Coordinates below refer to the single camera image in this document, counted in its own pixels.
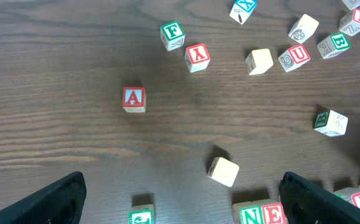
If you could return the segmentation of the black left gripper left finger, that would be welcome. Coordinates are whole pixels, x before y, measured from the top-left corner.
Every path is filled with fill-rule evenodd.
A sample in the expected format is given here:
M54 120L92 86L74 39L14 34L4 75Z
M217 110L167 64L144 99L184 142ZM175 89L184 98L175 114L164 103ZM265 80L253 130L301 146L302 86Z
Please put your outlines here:
M0 210L0 224L79 224L86 199L81 172L72 172Z

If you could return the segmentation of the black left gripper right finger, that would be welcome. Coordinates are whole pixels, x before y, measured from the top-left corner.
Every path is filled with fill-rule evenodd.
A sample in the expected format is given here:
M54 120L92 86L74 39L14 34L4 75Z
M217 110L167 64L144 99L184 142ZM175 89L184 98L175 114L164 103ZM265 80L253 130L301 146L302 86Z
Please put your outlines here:
M360 208L294 172L284 174L279 194L289 224L360 224Z

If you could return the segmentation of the red E wooden block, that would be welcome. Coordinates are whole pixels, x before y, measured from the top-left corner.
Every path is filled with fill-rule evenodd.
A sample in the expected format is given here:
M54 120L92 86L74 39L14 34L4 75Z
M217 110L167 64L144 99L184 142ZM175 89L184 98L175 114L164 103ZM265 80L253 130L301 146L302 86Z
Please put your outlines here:
M280 202L263 200L261 209L264 224L287 224L287 218Z

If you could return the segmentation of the green N wooden block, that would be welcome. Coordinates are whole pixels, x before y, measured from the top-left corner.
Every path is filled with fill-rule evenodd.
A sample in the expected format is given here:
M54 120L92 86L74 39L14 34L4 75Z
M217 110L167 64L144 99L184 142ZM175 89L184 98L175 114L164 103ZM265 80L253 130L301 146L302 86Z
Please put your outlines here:
M263 224L261 206L264 200L235 203L232 206L235 224Z

